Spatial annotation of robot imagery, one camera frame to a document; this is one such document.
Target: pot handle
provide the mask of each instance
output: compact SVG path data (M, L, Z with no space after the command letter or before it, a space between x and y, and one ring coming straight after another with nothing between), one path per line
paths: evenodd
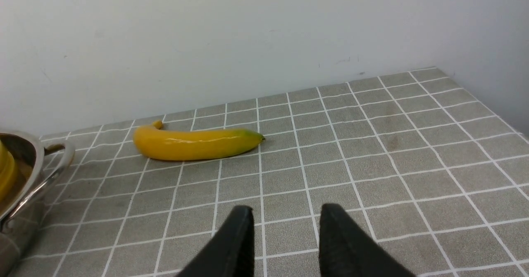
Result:
M63 141L62 143L55 143L49 145L44 149L44 155L49 155L57 151L63 150L61 160L59 164L53 170L53 172L42 181L37 187L32 191L28 192L26 196L19 201L16 207L9 212L9 214L4 218L4 222L1 222L0 232L8 234L11 227L9 225L10 221L13 220L19 213L24 211L26 208L30 207L32 203L42 198L55 184L59 181L60 175L70 166L71 162L74 160L75 147L72 143L68 141Z

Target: grid pattern tablecloth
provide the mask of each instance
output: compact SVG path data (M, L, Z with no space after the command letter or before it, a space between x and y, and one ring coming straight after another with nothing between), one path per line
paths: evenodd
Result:
M132 132L160 118L267 140L223 160L147 160ZM64 138L74 166L16 277L174 275L237 204L254 209L256 276L316 276L325 202L418 275L529 273L529 141L436 68L42 139Z

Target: stainless steel pot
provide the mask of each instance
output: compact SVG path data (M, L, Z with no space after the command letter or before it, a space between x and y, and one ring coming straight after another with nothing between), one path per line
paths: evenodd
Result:
M2 130L0 140L16 160L33 168L19 192L11 195L5 211L0 209L0 276L4 276L9 273L36 233L44 211L43 196L70 166L75 149L68 141L45 148L36 137L20 131ZM44 156L60 150L64 150L64 153L59 164L45 177L42 168Z

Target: yellow object in pot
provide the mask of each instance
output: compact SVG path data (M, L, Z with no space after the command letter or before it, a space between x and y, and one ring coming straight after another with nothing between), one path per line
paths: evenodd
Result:
M164 124L140 126L134 145L144 156L156 160L211 160L235 156L257 147L265 138L252 130L166 131Z
M13 188L18 175L19 167L13 155L0 142L0 202Z

